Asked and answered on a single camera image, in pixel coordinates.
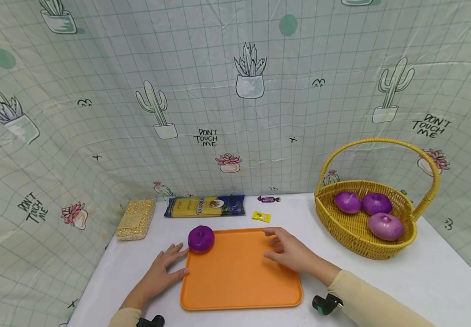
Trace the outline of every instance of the onion skin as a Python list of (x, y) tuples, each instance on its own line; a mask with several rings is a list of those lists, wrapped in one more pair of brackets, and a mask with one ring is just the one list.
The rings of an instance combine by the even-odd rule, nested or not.
[(214, 233), (208, 226), (197, 226), (188, 234), (188, 247), (195, 253), (210, 251), (214, 241)]
[(361, 200), (353, 192), (339, 192), (334, 197), (335, 205), (343, 213), (358, 213), (361, 210)]
[(393, 206), (386, 195), (372, 192), (362, 198), (362, 209), (373, 216), (376, 213), (391, 213)]
[(367, 221), (373, 235), (384, 241), (396, 241), (404, 233), (404, 227), (397, 217), (389, 213), (376, 213)]

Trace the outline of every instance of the left hand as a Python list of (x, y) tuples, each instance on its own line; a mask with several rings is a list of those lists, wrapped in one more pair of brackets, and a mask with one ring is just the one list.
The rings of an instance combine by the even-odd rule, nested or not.
[(165, 252), (161, 251), (145, 276), (132, 289), (132, 292), (128, 294), (120, 309), (134, 307), (142, 310), (148, 300), (188, 275), (189, 270), (187, 268), (180, 269), (174, 273), (166, 271), (177, 259), (183, 258), (188, 254), (189, 249), (181, 251), (182, 248), (182, 243), (172, 244)]

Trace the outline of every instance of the cactus print curtain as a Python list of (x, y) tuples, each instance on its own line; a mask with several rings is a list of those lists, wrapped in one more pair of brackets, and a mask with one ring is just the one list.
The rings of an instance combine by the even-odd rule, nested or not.
[(471, 0), (0, 0), (0, 326), (66, 326), (130, 199), (314, 192), (370, 137), (471, 266)]

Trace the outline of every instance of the yellow wicker basket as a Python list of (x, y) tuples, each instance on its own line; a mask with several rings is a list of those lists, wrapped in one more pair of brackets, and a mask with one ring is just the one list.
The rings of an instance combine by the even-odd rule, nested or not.
[[(386, 142), (402, 145), (421, 155), (428, 162), (433, 172), (433, 182), (424, 199), (414, 209), (411, 201), (398, 190), (393, 187), (383, 185), (382, 183), (371, 182), (369, 180), (344, 180), (342, 182), (332, 183), (327, 186), (322, 185), (322, 180), (330, 162), (339, 152), (353, 147), (353, 145), (368, 142)], [(335, 237), (342, 245), (353, 252), (363, 255), (370, 259), (384, 260), (393, 257), (403, 248), (410, 245), (417, 237), (417, 226), (415, 221), (421, 216), (424, 210), (434, 199), (439, 189), (439, 170), (435, 166), (434, 161), (422, 149), (415, 147), (407, 142), (371, 138), (363, 139), (336, 149), (321, 169), (321, 178), (315, 191), (315, 207), (317, 215), (324, 227), (329, 233)], [(393, 204), (392, 214), (398, 217), (404, 226), (404, 233), (397, 241), (383, 241), (377, 238), (367, 227), (369, 216), (363, 211), (355, 214), (343, 213), (336, 207), (334, 197), (342, 191), (355, 192), (362, 199), (369, 192), (382, 193), (390, 198)]]

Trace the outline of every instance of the table surface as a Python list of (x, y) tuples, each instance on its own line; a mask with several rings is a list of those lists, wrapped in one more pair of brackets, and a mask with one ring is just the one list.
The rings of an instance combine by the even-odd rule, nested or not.
[[(81, 297), (69, 327), (104, 327), (121, 306), (126, 295), (149, 269), (159, 251), (171, 243), (186, 244), (188, 233), (198, 225), (213, 230), (280, 226), (303, 241), (316, 254), (365, 279), (411, 307), (436, 326), (471, 326), (471, 268), (424, 219), (417, 222), (418, 236), (396, 257), (374, 261), (339, 244), (319, 221), (312, 193), (283, 195), (279, 203), (261, 203), (246, 197), (246, 216), (219, 218), (165, 218), (166, 203), (158, 202), (146, 238), (108, 245)], [(270, 223), (253, 220), (254, 210), (271, 214)], [(183, 268), (178, 262), (171, 272)], [(322, 316), (312, 308), (315, 295), (325, 297), (326, 287), (301, 274), (304, 298), (297, 307), (188, 312), (181, 308), (182, 282), (154, 299), (143, 317), (157, 314), (166, 326), (356, 326), (336, 310)]]

